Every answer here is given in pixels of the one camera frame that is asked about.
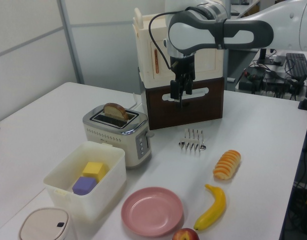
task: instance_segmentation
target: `jar lid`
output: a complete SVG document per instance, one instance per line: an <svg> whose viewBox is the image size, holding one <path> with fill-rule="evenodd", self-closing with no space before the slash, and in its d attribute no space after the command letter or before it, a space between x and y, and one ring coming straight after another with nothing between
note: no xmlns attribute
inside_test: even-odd
<svg viewBox="0 0 307 240"><path fill-rule="evenodd" d="M69 221L66 211L59 208L41 208L32 212L24 221L20 240L57 240L63 236Z"/></svg>

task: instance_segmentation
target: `toaster lever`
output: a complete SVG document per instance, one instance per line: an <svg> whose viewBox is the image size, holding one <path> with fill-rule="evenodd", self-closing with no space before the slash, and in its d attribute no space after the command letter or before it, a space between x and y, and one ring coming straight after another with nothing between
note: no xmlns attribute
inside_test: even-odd
<svg viewBox="0 0 307 240"><path fill-rule="evenodd" d="M145 136L146 136L147 138L152 138L154 135L155 135L155 133L154 133L153 131L149 131L149 132L147 132L147 133L145 134Z"/></svg>

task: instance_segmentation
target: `pink plate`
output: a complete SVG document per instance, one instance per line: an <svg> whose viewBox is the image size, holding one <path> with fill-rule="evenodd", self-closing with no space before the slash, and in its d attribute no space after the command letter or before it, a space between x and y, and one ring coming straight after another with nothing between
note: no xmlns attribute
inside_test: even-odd
<svg viewBox="0 0 307 240"><path fill-rule="evenodd" d="M171 231L182 219L183 205L172 191L147 187L135 191L123 203L121 218L134 233L158 237Z"/></svg>

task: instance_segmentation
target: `white wall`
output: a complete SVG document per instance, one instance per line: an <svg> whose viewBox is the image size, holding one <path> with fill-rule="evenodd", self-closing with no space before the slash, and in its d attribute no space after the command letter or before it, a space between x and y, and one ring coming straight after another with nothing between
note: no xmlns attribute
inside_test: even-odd
<svg viewBox="0 0 307 240"><path fill-rule="evenodd" d="M76 81L57 1L0 0L0 121Z"/></svg>
<svg viewBox="0 0 307 240"><path fill-rule="evenodd" d="M163 13L165 0L61 0L87 85L140 93L134 9Z"/></svg>

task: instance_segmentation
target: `yellow banana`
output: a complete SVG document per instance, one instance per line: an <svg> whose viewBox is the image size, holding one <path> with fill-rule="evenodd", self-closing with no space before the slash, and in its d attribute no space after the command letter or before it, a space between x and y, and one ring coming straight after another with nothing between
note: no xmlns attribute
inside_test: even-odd
<svg viewBox="0 0 307 240"><path fill-rule="evenodd" d="M213 205L202 214L195 222L193 229L204 230L212 225L226 210L226 195L224 191L217 186L211 186L209 184L204 185L211 191L214 196Z"/></svg>

